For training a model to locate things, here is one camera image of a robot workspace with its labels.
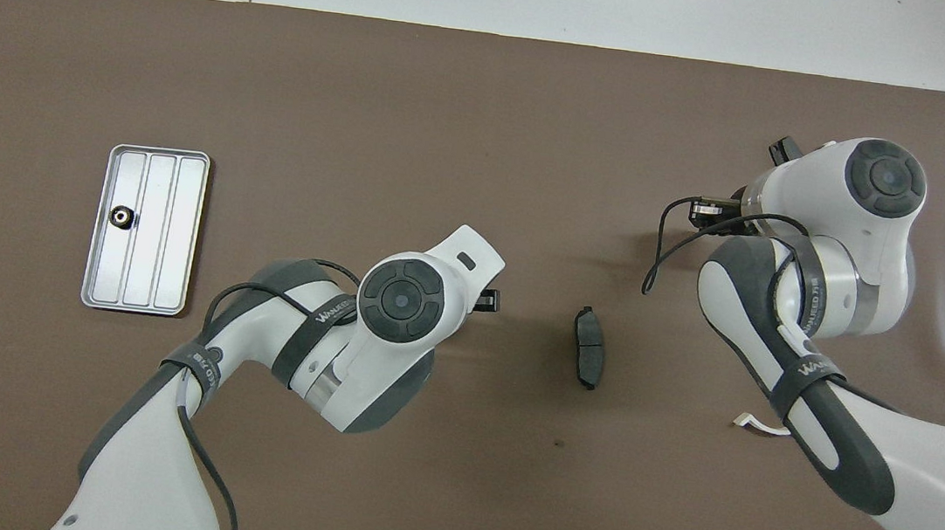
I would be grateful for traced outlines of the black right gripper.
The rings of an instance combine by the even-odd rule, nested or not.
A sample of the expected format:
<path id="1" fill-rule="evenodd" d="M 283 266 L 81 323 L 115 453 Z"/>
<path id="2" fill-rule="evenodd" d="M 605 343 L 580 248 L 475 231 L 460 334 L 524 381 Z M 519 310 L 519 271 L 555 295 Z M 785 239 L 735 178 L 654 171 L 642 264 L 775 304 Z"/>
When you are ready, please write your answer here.
<path id="1" fill-rule="evenodd" d="M 687 219 L 697 230 L 705 230 L 714 224 L 723 223 L 736 217 L 742 217 L 742 200 L 746 190 L 738 189 L 727 198 L 700 196 L 697 200 L 689 201 Z M 758 230 L 750 221 L 737 221 L 728 227 L 712 231 L 716 236 L 757 235 Z"/>

